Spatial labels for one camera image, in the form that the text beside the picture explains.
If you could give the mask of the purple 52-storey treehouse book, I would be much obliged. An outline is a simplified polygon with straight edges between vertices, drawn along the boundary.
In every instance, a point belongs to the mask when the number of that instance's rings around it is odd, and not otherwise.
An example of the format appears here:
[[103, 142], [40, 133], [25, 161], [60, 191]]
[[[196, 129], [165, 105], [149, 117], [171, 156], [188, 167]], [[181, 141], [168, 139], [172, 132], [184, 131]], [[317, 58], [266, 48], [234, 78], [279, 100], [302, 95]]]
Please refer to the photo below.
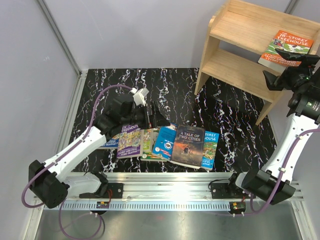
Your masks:
[[143, 153], [144, 131], [137, 124], [123, 126], [118, 138], [118, 159], [140, 157]]

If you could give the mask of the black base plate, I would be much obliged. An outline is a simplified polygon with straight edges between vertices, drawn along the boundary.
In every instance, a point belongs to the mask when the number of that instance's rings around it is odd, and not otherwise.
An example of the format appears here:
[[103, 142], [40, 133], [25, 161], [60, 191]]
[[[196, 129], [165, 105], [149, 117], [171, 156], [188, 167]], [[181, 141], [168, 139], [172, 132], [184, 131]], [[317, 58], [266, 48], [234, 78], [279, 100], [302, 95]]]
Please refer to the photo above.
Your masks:
[[80, 199], [108, 199], [109, 194], [112, 199], [122, 199], [124, 192], [124, 184], [123, 183], [108, 183], [107, 190], [102, 196], [98, 196], [94, 193], [82, 193], [79, 195]]
[[227, 182], [210, 182], [208, 188], [212, 199], [242, 199], [245, 196], [240, 188]]

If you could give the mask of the blue paperback book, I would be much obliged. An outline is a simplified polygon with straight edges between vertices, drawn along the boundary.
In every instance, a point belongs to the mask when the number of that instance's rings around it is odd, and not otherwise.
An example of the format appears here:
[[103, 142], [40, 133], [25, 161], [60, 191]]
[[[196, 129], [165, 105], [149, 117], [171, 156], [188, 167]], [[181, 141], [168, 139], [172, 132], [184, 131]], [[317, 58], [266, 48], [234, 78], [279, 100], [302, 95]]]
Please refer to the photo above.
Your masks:
[[151, 153], [162, 160], [170, 161], [176, 134], [177, 126], [175, 124], [171, 123], [169, 126], [161, 127]]

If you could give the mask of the wooden bookshelf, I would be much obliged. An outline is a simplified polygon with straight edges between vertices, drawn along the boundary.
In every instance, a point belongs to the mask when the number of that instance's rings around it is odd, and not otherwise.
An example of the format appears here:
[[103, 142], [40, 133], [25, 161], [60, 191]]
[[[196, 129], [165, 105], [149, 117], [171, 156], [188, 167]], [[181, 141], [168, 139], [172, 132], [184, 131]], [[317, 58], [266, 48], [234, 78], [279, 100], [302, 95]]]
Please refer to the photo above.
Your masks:
[[256, 120], [259, 125], [283, 96], [267, 88], [263, 71], [268, 68], [219, 47], [224, 41], [262, 55], [279, 30], [314, 41], [310, 53], [320, 45], [320, 24], [242, 0], [227, 0], [209, 21], [194, 93], [209, 77], [219, 79], [265, 100]]

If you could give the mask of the green paperback book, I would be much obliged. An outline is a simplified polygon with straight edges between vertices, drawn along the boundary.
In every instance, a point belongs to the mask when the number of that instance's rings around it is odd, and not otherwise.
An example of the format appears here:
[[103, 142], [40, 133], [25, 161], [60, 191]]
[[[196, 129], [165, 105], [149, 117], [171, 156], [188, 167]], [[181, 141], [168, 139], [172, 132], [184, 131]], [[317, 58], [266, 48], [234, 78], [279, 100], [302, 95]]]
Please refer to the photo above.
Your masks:
[[164, 158], [152, 154], [160, 128], [144, 129], [143, 131], [143, 151], [140, 160], [149, 162], [165, 162], [166, 160]]

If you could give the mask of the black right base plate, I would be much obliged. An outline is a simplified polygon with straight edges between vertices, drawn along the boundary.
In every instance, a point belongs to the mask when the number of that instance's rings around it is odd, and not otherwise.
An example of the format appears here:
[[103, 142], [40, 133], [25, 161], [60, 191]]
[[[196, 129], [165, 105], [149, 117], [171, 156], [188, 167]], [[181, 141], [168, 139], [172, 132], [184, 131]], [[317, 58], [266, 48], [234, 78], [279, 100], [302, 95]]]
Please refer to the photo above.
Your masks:
[[212, 199], [242, 199], [245, 196], [240, 188], [227, 182], [210, 182], [208, 188]]

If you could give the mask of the dark tale of two cities book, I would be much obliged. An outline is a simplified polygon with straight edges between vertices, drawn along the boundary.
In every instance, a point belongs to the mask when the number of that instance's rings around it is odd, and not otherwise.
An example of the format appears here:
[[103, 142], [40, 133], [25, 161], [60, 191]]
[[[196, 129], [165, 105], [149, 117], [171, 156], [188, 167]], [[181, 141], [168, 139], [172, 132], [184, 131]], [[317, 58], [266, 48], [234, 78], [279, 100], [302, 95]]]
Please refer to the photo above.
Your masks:
[[180, 124], [176, 130], [170, 162], [199, 169], [203, 159], [204, 137], [203, 128]]

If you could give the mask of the aluminium mounting rail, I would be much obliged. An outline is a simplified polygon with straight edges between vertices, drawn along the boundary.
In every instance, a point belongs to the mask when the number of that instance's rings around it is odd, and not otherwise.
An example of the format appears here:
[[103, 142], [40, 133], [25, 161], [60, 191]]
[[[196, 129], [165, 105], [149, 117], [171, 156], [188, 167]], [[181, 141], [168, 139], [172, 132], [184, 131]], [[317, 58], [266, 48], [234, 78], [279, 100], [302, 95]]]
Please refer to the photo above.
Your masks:
[[[71, 177], [83, 176], [84, 172], [72, 172]], [[208, 188], [209, 183], [229, 183], [232, 173], [227, 172], [174, 172], [174, 173], [148, 173], [148, 172], [116, 172], [104, 174], [108, 183], [123, 183], [122, 199], [109, 198], [79, 198], [68, 197], [70, 200], [96, 200], [103, 201], [169, 201], [186, 203], [190, 201], [218, 201], [231, 199], [212, 199]]]

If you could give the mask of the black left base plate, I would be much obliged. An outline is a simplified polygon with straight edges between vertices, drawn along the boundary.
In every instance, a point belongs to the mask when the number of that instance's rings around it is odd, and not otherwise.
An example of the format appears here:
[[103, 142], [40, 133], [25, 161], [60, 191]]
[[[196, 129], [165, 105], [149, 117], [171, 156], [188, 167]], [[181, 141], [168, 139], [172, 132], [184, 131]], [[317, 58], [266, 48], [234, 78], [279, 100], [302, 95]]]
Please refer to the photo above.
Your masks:
[[80, 199], [108, 199], [109, 194], [112, 199], [122, 199], [124, 192], [124, 184], [123, 183], [108, 183], [107, 190], [102, 196], [98, 196], [94, 193], [82, 193], [79, 195]]

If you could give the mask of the blue 26-storey treehouse book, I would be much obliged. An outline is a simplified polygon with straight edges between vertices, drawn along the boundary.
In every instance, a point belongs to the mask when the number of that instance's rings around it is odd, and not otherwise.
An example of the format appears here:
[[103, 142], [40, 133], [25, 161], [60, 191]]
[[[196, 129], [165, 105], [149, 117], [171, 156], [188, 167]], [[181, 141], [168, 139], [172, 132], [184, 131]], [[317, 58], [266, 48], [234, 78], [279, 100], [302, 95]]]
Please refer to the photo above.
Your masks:
[[214, 167], [219, 133], [205, 131], [201, 168], [211, 171]]

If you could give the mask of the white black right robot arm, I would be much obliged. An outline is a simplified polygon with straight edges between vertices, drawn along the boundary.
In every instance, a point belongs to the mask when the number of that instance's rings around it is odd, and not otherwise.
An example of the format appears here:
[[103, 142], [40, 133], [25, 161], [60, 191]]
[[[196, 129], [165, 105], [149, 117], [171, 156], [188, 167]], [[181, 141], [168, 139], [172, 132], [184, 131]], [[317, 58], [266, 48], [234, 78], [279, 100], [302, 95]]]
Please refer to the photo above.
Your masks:
[[291, 186], [293, 173], [307, 141], [320, 125], [320, 71], [316, 69], [319, 56], [276, 49], [287, 61], [299, 62], [299, 66], [288, 66], [281, 75], [264, 71], [269, 90], [290, 90], [287, 126], [272, 156], [262, 169], [234, 173], [226, 186], [233, 199], [249, 193], [275, 205], [293, 196], [296, 189]]

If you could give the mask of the orange 78-storey treehouse book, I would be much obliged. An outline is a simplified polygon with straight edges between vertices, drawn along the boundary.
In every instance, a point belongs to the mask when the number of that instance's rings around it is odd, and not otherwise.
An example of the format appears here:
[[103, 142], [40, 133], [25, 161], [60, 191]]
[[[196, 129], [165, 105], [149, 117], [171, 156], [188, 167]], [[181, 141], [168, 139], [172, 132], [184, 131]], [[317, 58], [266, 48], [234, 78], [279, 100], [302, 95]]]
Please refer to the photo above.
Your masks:
[[277, 53], [276, 49], [294, 54], [308, 54], [313, 43], [312, 39], [279, 30], [259, 58], [258, 63], [282, 73], [286, 67], [297, 67], [301, 62], [285, 60]]

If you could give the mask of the blue 91-storey treehouse book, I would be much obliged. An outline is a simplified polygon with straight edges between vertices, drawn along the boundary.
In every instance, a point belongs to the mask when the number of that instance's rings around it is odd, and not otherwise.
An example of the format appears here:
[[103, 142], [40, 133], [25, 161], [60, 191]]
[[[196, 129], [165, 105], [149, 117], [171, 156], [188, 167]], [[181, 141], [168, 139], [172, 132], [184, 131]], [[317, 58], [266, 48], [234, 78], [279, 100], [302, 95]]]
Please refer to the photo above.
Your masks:
[[115, 135], [104, 145], [100, 146], [98, 150], [117, 149], [119, 144], [119, 134]]

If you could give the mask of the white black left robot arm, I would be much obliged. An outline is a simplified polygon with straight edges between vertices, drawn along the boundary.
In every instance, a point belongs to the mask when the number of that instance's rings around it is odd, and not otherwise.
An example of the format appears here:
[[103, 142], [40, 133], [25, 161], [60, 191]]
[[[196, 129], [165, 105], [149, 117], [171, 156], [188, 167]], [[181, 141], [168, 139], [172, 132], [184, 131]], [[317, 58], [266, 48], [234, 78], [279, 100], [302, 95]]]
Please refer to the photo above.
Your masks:
[[110, 196], [109, 181], [103, 173], [93, 171], [70, 176], [70, 172], [85, 157], [120, 134], [123, 127], [136, 126], [145, 130], [169, 125], [156, 102], [151, 103], [151, 114], [148, 114], [143, 97], [130, 93], [119, 95], [74, 142], [45, 162], [35, 160], [29, 165], [27, 188], [49, 209], [57, 207], [66, 198], [80, 195], [97, 199]]

